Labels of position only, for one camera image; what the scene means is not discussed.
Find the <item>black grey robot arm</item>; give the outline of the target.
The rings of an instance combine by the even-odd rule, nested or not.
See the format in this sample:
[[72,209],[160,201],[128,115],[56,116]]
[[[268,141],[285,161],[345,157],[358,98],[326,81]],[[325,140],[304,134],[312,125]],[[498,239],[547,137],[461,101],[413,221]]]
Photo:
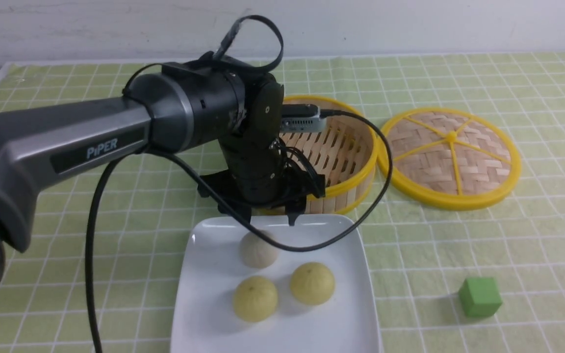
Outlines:
[[309,195],[326,193],[325,176],[294,167],[284,155],[287,118],[307,121],[316,107],[283,104],[271,71],[208,52],[159,73],[131,78],[117,98],[0,112],[0,282],[4,244],[25,252],[38,195],[131,154],[179,153],[218,141],[227,169],[204,176],[243,217],[284,206],[293,224]]

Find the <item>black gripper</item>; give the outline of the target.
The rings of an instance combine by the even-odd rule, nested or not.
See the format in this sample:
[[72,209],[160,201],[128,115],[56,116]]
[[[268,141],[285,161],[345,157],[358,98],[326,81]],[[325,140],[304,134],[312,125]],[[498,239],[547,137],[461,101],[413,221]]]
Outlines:
[[318,174],[304,156],[300,163],[309,170],[303,170],[287,156],[301,151],[287,147],[281,138],[263,148],[242,138],[221,138],[218,143],[227,169],[201,178],[226,202],[224,214],[247,230],[254,209],[280,207],[286,208],[288,225],[293,227],[305,214],[308,195],[326,194],[325,175]]

